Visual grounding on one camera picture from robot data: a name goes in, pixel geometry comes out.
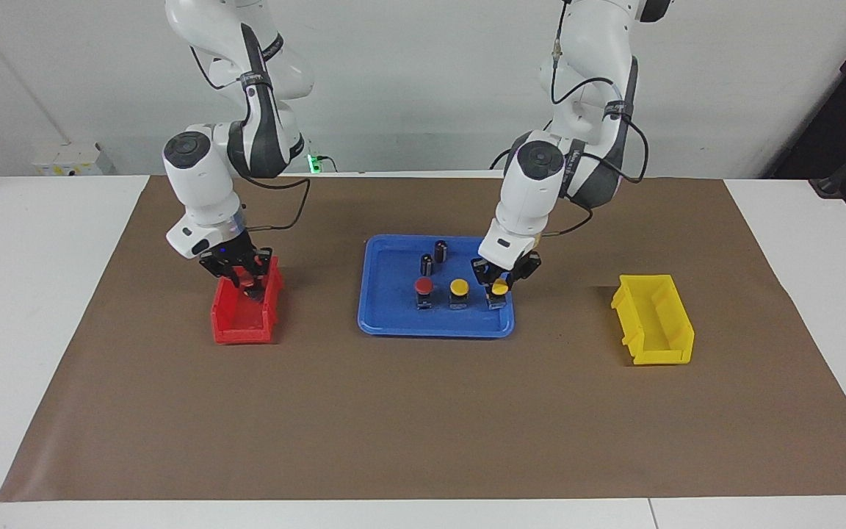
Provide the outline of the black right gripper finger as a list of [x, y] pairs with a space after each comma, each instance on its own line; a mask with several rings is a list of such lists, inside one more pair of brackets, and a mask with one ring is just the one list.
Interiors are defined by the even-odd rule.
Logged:
[[249, 253], [245, 255], [245, 295], [255, 302], [262, 302], [271, 268], [271, 253]]
[[235, 288], [241, 286], [235, 265], [229, 261], [203, 261], [203, 267], [214, 277], [227, 278]]

